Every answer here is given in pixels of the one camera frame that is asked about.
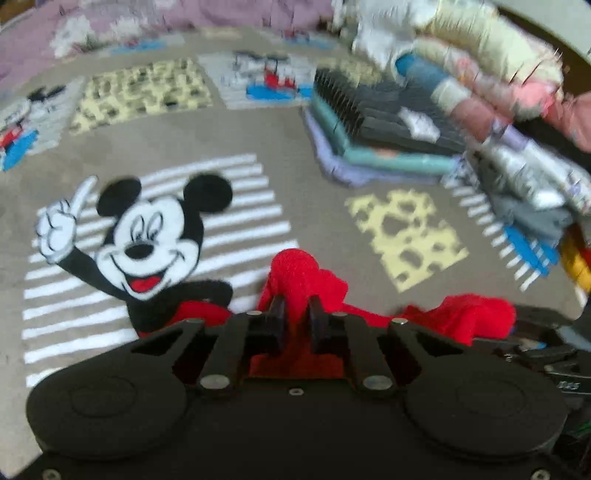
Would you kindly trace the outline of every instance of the mickey mouse eye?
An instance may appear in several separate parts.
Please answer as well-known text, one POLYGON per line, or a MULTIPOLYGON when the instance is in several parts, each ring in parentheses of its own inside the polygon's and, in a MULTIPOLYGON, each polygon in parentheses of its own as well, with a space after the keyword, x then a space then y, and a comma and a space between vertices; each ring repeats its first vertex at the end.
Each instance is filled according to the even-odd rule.
POLYGON ((132 242, 137 242, 142 238, 142 234, 144 233, 144 227, 144 217, 136 217, 135 220, 131 223, 131 230, 129 232, 131 235, 132 242))
POLYGON ((149 240, 154 241, 158 234, 162 231, 164 226, 164 217, 162 213, 156 212, 152 215, 152 218, 148 222, 147 237, 149 240))

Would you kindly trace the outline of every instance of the purple fabric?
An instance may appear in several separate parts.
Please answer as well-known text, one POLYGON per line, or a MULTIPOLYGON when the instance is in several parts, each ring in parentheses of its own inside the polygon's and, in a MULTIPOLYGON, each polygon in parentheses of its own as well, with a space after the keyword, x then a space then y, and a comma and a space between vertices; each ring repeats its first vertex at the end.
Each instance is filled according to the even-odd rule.
POLYGON ((530 139, 524 137, 513 125, 509 125, 499 140, 507 147, 520 152, 527 146, 530 139))
POLYGON ((50 43, 69 18, 86 17, 97 34, 109 32, 117 20, 136 18, 148 29, 271 26, 278 30, 314 28, 320 17, 331 17, 330 0, 176 0, 159 8, 155 0, 50 0, 29 17, 2 33, 0 89, 18 86, 57 64, 50 43))
POLYGON ((316 147, 316 158, 318 158, 322 170, 326 175, 340 183, 349 187, 358 188, 374 180, 387 181, 389 183, 421 184, 434 184, 438 181, 437 177, 428 175, 393 173, 392 171, 383 171, 377 168, 350 165, 343 158, 333 153, 330 142, 324 135, 322 127, 309 109, 304 110, 304 118, 312 134, 314 146, 316 147))

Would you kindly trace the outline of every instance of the blue fabric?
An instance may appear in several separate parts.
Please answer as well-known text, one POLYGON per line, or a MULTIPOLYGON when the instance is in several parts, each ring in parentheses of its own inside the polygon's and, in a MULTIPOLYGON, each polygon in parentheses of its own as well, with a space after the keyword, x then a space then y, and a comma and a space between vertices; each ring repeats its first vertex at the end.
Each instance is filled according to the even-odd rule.
POLYGON ((556 265, 558 263, 559 255, 557 250, 548 244, 538 241, 536 249, 539 247, 541 251, 535 252, 531 247, 531 241, 517 228, 505 225, 505 234, 515 248, 515 253, 531 268, 540 272, 543 277, 549 275, 550 265, 556 265), (544 265, 545 260, 548 260, 548 265, 544 265))
POLYGON ((296 92, 295 90, 288 89, 273 90, 271 88, 265 87, 264 85, 249 85, 246 87, 246 95, 250 100, 272 100, 274 102, 288 102, 297 98, 311 98, 312 87, 309 85, 304 85, 299 87, 299 91, 296 92))
POLYGON ((417 56, 414 56, 413 62, 408 65, 406 72, 406 78, 412 80, 416 85, 420 85, 428 91, 429 95, 433 93, 443 80, 450 77, 439 66, 417 56))
POLYGON ((453 157, 407 152, 390 156, 381 154, 373 148, 355 145, 339 118, 316 92, 312 93, 311 106, 314 117, 321 125, 335 153, 351 165, 434 176, 445 175, 457 167, 457 160, 453 157))
POLYGON ((33 130, 31 133, 21 135, 19 138, 17 138, 17 140, 12 144, 6 153, 6 158, 2 164, 3 171, 10 170, 15 165, 18 165, 36 139, 37 130, 33 130))
POLYGON ((121 55, 124 53, 133 53, 136 51, 151 51, 151 50, 163 50, 167 48, 166 42, 162 40, 142 40, 137 45, 128 46, 121 45, 111 49, 111 55, 121 55))

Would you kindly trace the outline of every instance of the white stripe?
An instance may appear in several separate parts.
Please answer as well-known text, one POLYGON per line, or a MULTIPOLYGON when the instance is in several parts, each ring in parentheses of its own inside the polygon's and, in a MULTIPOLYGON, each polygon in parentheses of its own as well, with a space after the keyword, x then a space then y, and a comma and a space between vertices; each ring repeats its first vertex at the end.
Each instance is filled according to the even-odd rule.
POLYGON ((503 233, 502 235, 499 235, 498 237, 496 237, 492 242, 491 245, 493 247, 498 247, 500 244, 502 244, 505 240, 507 240, 507 236, 503 233))
POLYGON ((584 308, 585 305, 587 305, 587 298, 588 298, 587 293, 578 285, 574 286, 574 293, 577 296, 577 299, 579 301, 579 305, 581 305, 581 307, 584 308))
POLYGON ((530 269, 530 266, 526 263, 521 266, 521 268, 515 272, 515 279, 518 280, 519 278, 523 277, 525 273, 530 269))
MULTIPOLYGON (((268 238, 274 235, 282 235, 291 230, 289 222, 272 223, 271 225, 263 225, 256 228, 249 228, 238 230, 236 232, 222 233, 206 238, 203 241, 203 249, 211 247, 219 247, 220 245, 232 244, 235 242, 243 242, 246 240, 254 240, 260 238, 268 238)), ((93 257, 96 252, 88 252, 88 255, 93 257)), ((50 267, 38 268, 31 270, 25 275, 25 280, 36 280, 38 278, 51 277, 52 275, 59 275, 64 270, 59 265, 52 265, 50 267)))
POLYGON ((470 207, 468 208, 468 217, 475 217, 477 215, 490 212, 490 210, 491 206, 487 203, 484 205, 479 205, 478 207, 470 207))
POLYGON ((40 287, 27 288, 24 291, 23 296, 25 300, 37 299, 39 297, 49 297, 51 295, 58 295, 68 290, 74 290, 74 288, 78 288, 82 285, 84 285, 82 280, 72 277, 68 278, 67 280, 48 283, 47 285, 42 285, 40 287))
POLYGON ((237 223, 249 222, 252 220, 261 220, 280 216, 283 213, 281 205, 272 205, 270 207, 253 208, 240 212, 224 213, 203 219, 203 226, 207 228, 217 228, 222 226, 236 225, 237 223))
POLYGON ((515 250, 515 247, 513 245, 507 245, 503 250, 501 250, 499 252, 499 257, 501 258, 505 258, 507 255, 509 255, 513 250, 515 250))
POLYGON ((203 240, 203 249, 219 247, 221 245, 243 242, 246 240, 255 240, 259 238, 268 238, 275 235, 283 235, 291 231, 289 222, 277 222, 270 225, 262 225, 255 228, 237 230, 235 232, 221 233, 220 235, 208 236, 203 240))
POLYGON ((71 328, 100 325, 102 323, 110 323, 124 318, 127 318, 127 307, 125 305, 121 307, 113 307, 75 320, 65 320, 45 327, 27 328, 22 331, 21 336, 23 340, 27 340, 41 335, 48 335, 49 333, 62 332, 71 328))
POLYGON ((539 276, 540 276, 540 272, 538 270, 534 271, 529 276, 529 278, 521 284, 521 287, 519 287, 519 289, 521 291, 526 291, 530 287, 530 285, 535 281, 535 279, 538 278, 539 276))
MULTIPOLYGON (((172 179, 179 176, 189 176, 194 173, 208 170, 218 170, 220 168, 232 167, 234 165, 240 165, 244 163, 256 162, 256 155, 235 155, 234 157, 224 158, 213 158, 211 160, 197 161, 181 167, 171 167, 165 170, 160 170, 156 173, 151 173, 140 178, 142 186, 149 185, 151 183, 157 183, 159 181, 172 179)), ((87 199, 88 202, 96 202, 98 200, 98 194, 95 193, 90 195, 87 199)), ((46 208, 43 207, 37 211, 37 215, 42 215, 46 208)))
MULTIPOLYGON (((291 240, 279 244, 269 244, 263 245, 261 247, 236 250, 227 254, 206 258, 205 260, 199 262, 197 270, 191 275, 191 277, 231 265, 238 265, 243 262, 257 260, 258 258, 273 256, 279 253, 281 250, 287 248, 298 248, 297 241, 291 240)), ((51 295, 63 293, 65 291, 74 290, 75 288, 78 288, 84 284, 85 283, 79 278, 72 277, 68 278, 67 280, 48 283, 39 287, 27 288, 24 291, 24 298, 36 299, 39 297, 48 297, 51 295)))
POLYGON ((478 205, 486 200, 486 194, 479 193, 478 195, 474 195, 473 197, 467 197, 460 200, 461 207, 470 207, 472 205, 478 205))
MULTIPOLYGON (((249 165, 247 167, 228 168, 226 170, 222 170, 219 173, 228 180, 237 179, 240 177, 260 175, 262 174, 262 165, 260 163, 257 163, 254 165, 249 165)), ((141 199, 150 199, 165 193, 177 194, 178 197, 182 197, 182 189, 185 187, 188 180, 189 178, 187 177, 184 179, 164 183, 162 185, 157 185, 151 189, 143 190, 139 197, 141 199)), ((96 208, 91 207, 82 210, 80 212, 79 218, 89 218, 97 215, 98 213, 96 212, 96 208)))
POLYGON ((95 303, 99 303, 100 301, 108 300, 110 298, 112 298, 110 295, 107 295, 106 293, 103 293, 101 291, 96 291, 94 293, 91 293, 90 295, 79 297, 77 299, 60 301, 58 303, 44 305, 43 307, 24 310, 22 313, 22 319, 31 320, 42 315, 48 315, 50 313, 59 312, 65 309, 81 307, 84 305, 93 305, 95 303))
POLYGON ((258 304, 260 295, 248 295, 246 297, 238 297, 230 302, 228 310, 231 312, 242 313, 248 310, 254 310, 258 304))
POLYGON ((496 219, 496 217, 493 213, 488 213, 487 215, 480 217, 476 221, 476 224, 477 225, 486 225, 487 223, 493 222, 495 219, 496 219))
POLYGON ((50 358, 57 355, 65 355, 66 353, 80 352, 83 350, 94 350, 97 348, 106 348, 111 346, 118 346, 122 343, 132 342, 137 340, 138 335, 133 328, 124 328, 116 332, 101 333, 99 335, 90 335, 88 337, 77 338, 69 342, 56 343, 38 350, 31 350, 25 352, 24 361, 26 364, 34 364, 39 360, 50 358))
POLYGON ((513 268, 519 262, 521 262, 521 257, 519 255, 517 255, 513 260, 511 260, 509 263, 507 263, 507 268, 513 268))
MULTIPOLYGON (((225 278, 224 280, 227 281, 234 290, 242 287, 246 287, 248 285, 252 285, 257 282, 264 282, 267 279, 267 275, 269 274, 270 267, 259 268, 257 270, 248 270, 245 272, 241 272, 236 274, 232 277, 225 278)), ((61 310, 63 308, 74 307, 79 305, 88 305, 92 303, 98 303, 103 300, 107 300, 111 298, 105 293, 97 292, 92 295, 88 295, 86 297, 82 297, 76 300, 69 300, 65 302, 61 302, 60 304, 54 304, 53 310, 49 312, 51 306, 41 307, 40 309, 33 309, 33 310, 42 310, 45 311, 36 312, 38 314, 35 317, 44 315, 46 313, 55 312, 57 310, 61 310)), ((45 327, 38 327, 38 328, 29 328, 22 331, 22 338, 34 338, 41 335, 46 335, 48 333, 54 332, 61 332, 62 330, 67 330, 70 328, 76 328, 81 326, 89 326, 89 325, 98 325, 100 323, 108 323, 113 322, 114 320, 118 320, 121 318, 127 317, 127 308, 125 306, 121 307, 113 307, 110 309, 103 310, 102 312, 94 313, 85 317, 77 318, 74 320, 67 320, 64 322, 55 323, 53 325, 48 325, 45 327)))
POLYGON ((474 195, 475 193, 476 190, 474 190, 472 187, 460 187, 452 192, 452 196, 463 197, 466 195, 474 195))
POLYGON ((44 370, 41 373, 27 375, 27 380, 26 380, 27 387, 28 388, 33 388, 35 385, 37 385, 45 377, 49 377, 52 373, 57 372, 58 370, 61 370, 61 368, 48 368, 47 370, 44 370))
MULTIPOLYGON (((254 190, 257 188, 267 187, 269 185, 268 177, 254 177, 251 179, 237 180, 232 183, 232 190, 239 192, 241 190, 254 190)), ((115 223, 112 218, 103 218, 94 222, 83 223, 76 228, 76 236, 81 237, 89 233, 94 233, 100 230, 104 230, 115 223)), ((31 245, 36 248, 39 245, 39 239, 35 238, 31 242, 31 245)))
POLYGON ((491 236, 493 233, 497 233, 503 230, 504 225, 502 223, 493 223, 484 229, 482 232, 484 236, 491 236))
POLYGON ((296 240, 290 240, 279 244, 245 248, 227 254, 206 258, 205 260, 199 262, 199 265, 197 265, 197 270, 191 275, 191 277, 209 273, 215 270, 220 270, 226 267, 231 267, 233 265, 250 262, 252 260, 258 260, 260 258, 272 257, 277 255, 282 250, 286 250, 288 248, 298 248, 298 242, 296 240))

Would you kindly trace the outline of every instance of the red tongue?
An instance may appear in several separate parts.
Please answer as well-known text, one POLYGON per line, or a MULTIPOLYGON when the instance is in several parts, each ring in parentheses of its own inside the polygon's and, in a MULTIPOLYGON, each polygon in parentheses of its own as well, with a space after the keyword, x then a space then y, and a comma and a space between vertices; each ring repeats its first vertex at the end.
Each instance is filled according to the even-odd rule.
POLYGON ((133 291, 136 291, 137 293, 144 293, 148 290, 152 290, 152 288, 158 285, 158 282, 160 282, 160 280, 162 280, 162 277, 157 276, 148 278, 138 278, 137 280, 132 281, 129 284, 129 286, 133 291))

